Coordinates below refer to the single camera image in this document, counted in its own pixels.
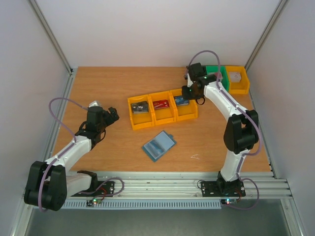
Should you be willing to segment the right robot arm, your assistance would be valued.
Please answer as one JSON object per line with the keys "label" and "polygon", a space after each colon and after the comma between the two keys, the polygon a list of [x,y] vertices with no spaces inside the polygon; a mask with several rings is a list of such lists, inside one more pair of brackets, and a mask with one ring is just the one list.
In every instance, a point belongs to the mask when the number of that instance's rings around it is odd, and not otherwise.
{"label": "right robot arm", "polygon": [[244,184],[240,170],[250,150],[259,141],[258,113],[247,110],[226,91],[218,78],[219,74],[208,74],[200,63],[187,67],[187,85],[182,87],[186,100],[209,99],[226,119],[223,141],[227,154],[217,180],[202,181],[203,197],[244,197]]}

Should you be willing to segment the black VIP card stack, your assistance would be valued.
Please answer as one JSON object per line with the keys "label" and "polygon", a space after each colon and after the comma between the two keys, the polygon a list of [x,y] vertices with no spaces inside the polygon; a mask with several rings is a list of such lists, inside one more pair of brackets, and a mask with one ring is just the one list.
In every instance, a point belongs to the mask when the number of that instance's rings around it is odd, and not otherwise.
{"label": "black VIP card stack", "polygon": [[132,103],[130,107],[133,114],[143,114],[149,112],[149,104],[147,101]]}

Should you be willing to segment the teal leather card holder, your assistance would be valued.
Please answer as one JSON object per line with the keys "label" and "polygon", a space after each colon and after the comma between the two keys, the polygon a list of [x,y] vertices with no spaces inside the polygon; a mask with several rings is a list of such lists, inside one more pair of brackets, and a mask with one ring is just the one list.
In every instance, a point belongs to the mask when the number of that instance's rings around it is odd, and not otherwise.
{"label": "teal leather card holder", "polygon": [[177,142],[174,140],[173,136],[163,130],[153,139],[145,143],[142,146],[142,150],[153,162],[157,162],[176,144]]}

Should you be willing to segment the left yellow bin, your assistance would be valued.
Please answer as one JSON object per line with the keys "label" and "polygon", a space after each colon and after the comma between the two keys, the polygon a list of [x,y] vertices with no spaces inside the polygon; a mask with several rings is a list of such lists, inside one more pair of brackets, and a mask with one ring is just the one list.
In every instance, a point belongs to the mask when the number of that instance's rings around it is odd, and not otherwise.
{"label": "left yellow bin", "polygon": [[[130,123],[133,130],[140,130],[144,128],[153,127],[155,125],[154,121],[154,111],[152,107],[152,100],[148,94],[129,97],[127,99]],[[146,102],[147,103],[147,112],[134,113],[132,110],[133,103]]]}

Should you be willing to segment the white card deck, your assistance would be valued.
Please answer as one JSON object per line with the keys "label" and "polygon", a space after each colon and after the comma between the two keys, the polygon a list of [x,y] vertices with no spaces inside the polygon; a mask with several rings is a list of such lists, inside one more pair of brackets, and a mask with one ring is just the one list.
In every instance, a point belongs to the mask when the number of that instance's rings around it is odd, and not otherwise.
{"label": "white card deck", "polygon": [[232,83],[239,83],[241,80],[241,73],[240,72],[229,72],[229,78]]}

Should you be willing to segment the green storage bin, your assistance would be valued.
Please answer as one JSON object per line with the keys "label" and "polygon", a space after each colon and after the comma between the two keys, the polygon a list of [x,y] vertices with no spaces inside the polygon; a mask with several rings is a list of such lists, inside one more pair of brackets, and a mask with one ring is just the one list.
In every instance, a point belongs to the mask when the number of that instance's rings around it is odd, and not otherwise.
{"label": "green storage bin", "polygon": [[[213,74],[213,73],[217,73],[218,72],[218,67],[214,66],[214,65],[206,65],[206,72],[207,74]],[[225,88],[226,91],[229,91],[229,87],[230,87],[230,83],[229,83],[229,79],[228,79],[228,75],[227,75],[227,71],[225,66],[221,66],[220,67],[220,81],[223,85],[223,87]]]}

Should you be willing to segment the far yellow storage bin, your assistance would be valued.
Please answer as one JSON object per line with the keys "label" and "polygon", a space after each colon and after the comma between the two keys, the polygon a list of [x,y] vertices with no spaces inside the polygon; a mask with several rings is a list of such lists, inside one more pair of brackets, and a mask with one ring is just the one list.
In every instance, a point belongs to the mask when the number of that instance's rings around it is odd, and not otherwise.
{"label": "far yellow storage bin", "polygon": [[226,66],[229,93],[245,95],[249,93],[250,82],[243,66]]}

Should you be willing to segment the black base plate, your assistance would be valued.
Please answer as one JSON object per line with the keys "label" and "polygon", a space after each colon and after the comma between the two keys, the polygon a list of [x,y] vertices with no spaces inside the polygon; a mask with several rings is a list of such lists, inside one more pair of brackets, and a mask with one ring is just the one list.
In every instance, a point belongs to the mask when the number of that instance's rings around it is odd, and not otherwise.
{"label": "black base plate", "polygon": [[203,197],[245,197],[246,192],[243,182],[201,181],[201,193]]}
{"label": "black base plate", "polygon": [[98,195],[103,196],[105,192],[106,192],[106,195],[110,195],[114,193],[114,190],[115,190],[115,182],[108,181],[92,194],[76,193],[72,195],[72,197],[94,197]]}

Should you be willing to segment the red VIP card stack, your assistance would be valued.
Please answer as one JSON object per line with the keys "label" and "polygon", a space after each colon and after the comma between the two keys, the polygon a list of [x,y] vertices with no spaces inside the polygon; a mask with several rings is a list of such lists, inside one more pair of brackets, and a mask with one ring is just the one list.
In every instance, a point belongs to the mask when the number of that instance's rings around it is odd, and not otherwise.
{"label": "red VIP card stack", "polygon": [[155,110],[169,108],[169,102],[167,99],[153,101],[153,107]]}

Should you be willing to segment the corner aluminium post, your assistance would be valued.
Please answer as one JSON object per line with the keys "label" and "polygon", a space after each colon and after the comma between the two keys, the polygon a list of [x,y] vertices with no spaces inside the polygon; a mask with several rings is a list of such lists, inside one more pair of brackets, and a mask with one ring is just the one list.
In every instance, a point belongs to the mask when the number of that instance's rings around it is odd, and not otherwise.
{"label": "corner aluminium post", "polygon": [[67,72],[69,74],[72,73],[73,69],[70,66],[65,54],[63,53],[63,50],[61,49],[53,31],[51,30],[51,27],[49,26],[48,21],[46,20],[46,17],[44,16],[39,4],[37,3],[36,0],[28,0],[28,3],[30,4],[30,7],[34,11],[35,16],[39,20],[40,24],[42,25],[46,35],[48,36],[50,42],[52,43],[53,47],[55,48],[58,56],[62,60]]}
{"label": "corner aluminium post", "polygon": [[275,24],[277,23],[278,19],[282,15],[284,9],[286,8],[287,4],[289,3],[289,0],[280,0],[272,13],[266,27],[264,28],[258,42],[256,43],[249,59],[247,60],[245,64],[245,70],[249,70],[251,65],[253,64],[254,60],[258,56],[258,53],[262,49],[264,43],[266,42],[267,38],[269,37],[272,29],[274,28]]}

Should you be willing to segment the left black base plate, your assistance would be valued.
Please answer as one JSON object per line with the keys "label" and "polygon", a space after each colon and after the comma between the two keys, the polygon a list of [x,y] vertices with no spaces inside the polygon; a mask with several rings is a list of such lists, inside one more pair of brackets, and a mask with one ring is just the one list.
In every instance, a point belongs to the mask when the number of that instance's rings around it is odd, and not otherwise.
{"label": "left black base plate", "polygon": [[108,181],[92,194],[76,193],[72,195],[72,197],[94,197],[98,195],[103,196],[105,192],[106,192],[106,195],[110,195],[114,193],[114,190],[115,190],[115,182]]}

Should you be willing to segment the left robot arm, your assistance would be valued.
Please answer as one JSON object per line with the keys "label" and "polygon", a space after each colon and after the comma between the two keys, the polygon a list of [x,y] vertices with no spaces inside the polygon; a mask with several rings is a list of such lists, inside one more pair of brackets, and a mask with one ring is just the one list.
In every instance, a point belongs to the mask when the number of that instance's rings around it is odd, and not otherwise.
{"label": "left robot arm", "polygon": [[78,171],[70,176],[68,172],[104,139],[106,128],[118,120],[118,112],[113,107],[108,110],[101,106],[89,107],[86,120],[70,143],[46,161],[35,161],[31,165],[24,193],[25,204],[57,211],[68,197],[78,193],[95,195],[100,188],[96,173]]}

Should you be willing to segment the middle yellow bin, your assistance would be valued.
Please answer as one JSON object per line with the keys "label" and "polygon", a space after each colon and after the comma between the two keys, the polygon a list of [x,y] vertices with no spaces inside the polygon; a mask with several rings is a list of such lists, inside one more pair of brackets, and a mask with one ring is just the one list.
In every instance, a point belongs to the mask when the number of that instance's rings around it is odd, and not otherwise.
{"label": "middle yellow bin", "polygon": [[152,103],[153,101],[164,100],[164,99],[167,99],[169,102],[169,108],[155,110],[153,107],[154,121],[155,121],[156,126],[164,125],[168,123],[174,123],[176,121],[175,105],[174,105],[174,101],[173,101],[170,91],[150,93],[149,97],[151,98]]}

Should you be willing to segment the aluminium rail frame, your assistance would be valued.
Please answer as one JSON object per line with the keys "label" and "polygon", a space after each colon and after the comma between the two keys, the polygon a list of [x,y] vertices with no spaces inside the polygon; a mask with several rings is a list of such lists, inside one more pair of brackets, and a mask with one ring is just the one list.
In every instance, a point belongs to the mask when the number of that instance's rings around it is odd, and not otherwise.
{"label": "aluminium rail frame", "polygon": [[[87,102],[114,102],[119,125],[109,128],[95,153],[76,165],[96,170],[101,179],[119,176],[124,191],[107,200],[211,200],[202,197],[200,179],[214,179],[223,164],[224,122],[210,104],[199,109],[198,120],[133,131],[127,111],[129,96],[177,89],[185,84],[182,67],[79,67],[69,97]],[[142,143],[165,129],[177,145],[161,163],[149,161]],[[304,229],[287,180],[271,172],[266,152],[245,166],[244,176],[260,188],[252,210],[221,209],[61,209],[40,213],[26,205],[18,236],[192,235],[302,236]]]}

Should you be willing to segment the left corner aluminium post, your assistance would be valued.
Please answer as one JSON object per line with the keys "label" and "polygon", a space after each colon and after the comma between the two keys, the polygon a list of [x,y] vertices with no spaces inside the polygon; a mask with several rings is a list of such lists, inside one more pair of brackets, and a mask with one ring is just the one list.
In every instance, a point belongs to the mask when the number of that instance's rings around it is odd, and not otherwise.
{"label": "left corner aluminium post", "polygon": [[65,54],[63,53],[63,50],[61,49],[53,31],[51,30],[51,27],[49,26],[48,21],[46,20],[46,17],[44,16],[39,4],[37,3],[36,0],[28,0],[28,3],[30,4],[30,7],[34,11],[35,16],[39,20],[40,24],[42,25],[46,35],[48,36],[50,42],[52,43],[53,47],[55,48],[58,56],[62,60],[67,72],[69,74],[72,73],[73,69],[70,66]]}

